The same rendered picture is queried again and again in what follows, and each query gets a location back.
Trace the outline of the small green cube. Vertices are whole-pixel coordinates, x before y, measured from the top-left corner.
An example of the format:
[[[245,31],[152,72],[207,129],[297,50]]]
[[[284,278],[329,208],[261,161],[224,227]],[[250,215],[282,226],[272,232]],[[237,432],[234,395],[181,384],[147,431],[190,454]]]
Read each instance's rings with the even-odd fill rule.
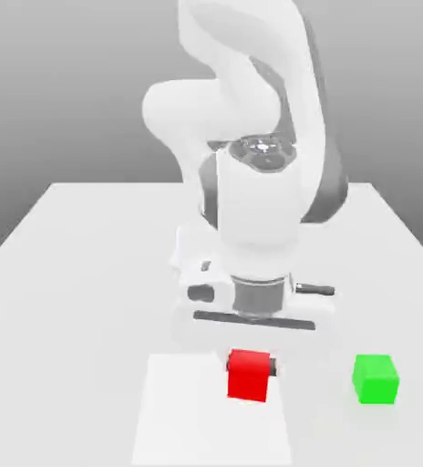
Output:
[[[356,355],[352,384],[359,403],[393,405],[399,381],[397,369],[389,355]]]

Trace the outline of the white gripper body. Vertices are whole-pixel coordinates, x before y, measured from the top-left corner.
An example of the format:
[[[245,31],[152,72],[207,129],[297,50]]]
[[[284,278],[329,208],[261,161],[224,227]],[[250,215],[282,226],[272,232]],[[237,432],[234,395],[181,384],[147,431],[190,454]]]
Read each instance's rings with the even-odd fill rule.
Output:
[[[218,313],[203,304],[177,305],[171,313],[171,334],[190,352],[226,353],[242,348],[270,353],[317,353],[335,335],[333,303],[296,303],[272,317]]]

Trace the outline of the small red cube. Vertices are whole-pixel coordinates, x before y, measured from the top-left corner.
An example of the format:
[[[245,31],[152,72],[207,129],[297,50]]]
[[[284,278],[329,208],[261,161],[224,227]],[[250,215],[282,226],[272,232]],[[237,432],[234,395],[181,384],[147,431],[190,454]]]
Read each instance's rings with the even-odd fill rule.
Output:
[[[271,376],[269,353],[233,349],[228,357],[227,372],[229,398],[266,402]]]

